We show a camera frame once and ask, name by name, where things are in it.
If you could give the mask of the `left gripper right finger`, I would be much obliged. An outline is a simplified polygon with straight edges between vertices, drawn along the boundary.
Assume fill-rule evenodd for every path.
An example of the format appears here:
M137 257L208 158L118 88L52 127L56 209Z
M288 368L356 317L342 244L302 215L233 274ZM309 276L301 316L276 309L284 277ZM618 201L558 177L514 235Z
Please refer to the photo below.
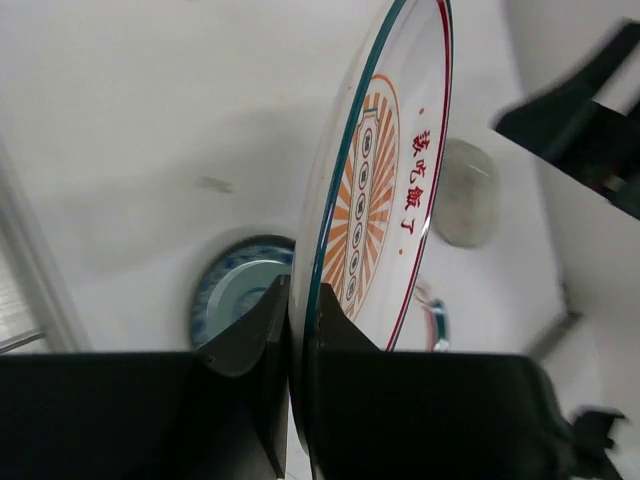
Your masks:
M314 477L379 478L392 470L393 433L374 378L382 353L347 319L327 284L314 337Z

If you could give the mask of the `blue patterned plate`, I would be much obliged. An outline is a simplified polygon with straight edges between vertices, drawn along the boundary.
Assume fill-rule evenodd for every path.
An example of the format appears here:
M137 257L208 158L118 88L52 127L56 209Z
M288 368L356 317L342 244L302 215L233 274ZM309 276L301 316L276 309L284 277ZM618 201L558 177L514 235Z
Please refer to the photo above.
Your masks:
M256 235L220 252L203 270L188 304L191 345L199 348L251 310L279 275L291 273L295 242Z

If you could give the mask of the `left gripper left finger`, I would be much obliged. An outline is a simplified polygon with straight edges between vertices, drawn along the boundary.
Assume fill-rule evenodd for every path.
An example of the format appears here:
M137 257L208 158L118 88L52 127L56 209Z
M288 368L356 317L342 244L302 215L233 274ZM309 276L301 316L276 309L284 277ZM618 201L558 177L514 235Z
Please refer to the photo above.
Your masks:
M214 478L283 478L289 414L290 276L197 351L210 373L196 395L198 444Z

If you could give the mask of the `white plate red green rim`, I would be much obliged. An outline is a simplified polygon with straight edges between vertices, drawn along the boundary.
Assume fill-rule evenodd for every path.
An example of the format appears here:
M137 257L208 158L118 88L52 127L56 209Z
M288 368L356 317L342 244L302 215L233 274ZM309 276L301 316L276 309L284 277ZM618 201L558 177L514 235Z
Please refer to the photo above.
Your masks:
M418 277L415 282L412 299L419 305L425 319L426 350L448 350L450 327L445 303L431 296L431 288L422 277Z

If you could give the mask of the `clear glass plate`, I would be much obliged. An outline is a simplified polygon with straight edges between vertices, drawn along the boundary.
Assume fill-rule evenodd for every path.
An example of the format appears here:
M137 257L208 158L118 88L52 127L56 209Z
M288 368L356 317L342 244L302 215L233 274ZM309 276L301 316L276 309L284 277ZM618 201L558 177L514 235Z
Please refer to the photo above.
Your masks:
M494 160L469 142L448 139L432 228L453 247L483 247L497 227L500 191L500 178Z

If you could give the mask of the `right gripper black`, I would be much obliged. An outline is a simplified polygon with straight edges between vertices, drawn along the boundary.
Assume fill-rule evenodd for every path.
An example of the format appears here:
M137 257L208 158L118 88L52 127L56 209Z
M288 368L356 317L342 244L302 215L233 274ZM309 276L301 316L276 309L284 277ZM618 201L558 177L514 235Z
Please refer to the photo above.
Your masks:
M501 136L639 217L639 103L620 113L595 100L639 45L639 22L623 19L573 71L503 109Z

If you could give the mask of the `orange sunburst plate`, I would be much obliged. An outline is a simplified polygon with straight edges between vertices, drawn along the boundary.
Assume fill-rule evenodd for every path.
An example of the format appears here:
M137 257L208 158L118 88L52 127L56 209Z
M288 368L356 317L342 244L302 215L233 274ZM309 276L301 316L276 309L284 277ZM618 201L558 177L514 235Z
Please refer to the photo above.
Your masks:
M322 288L357 333L385 351L396 346L432 219L452 75L450 4L388 1L341 82L307 184L290 280L291 402L304 448Z

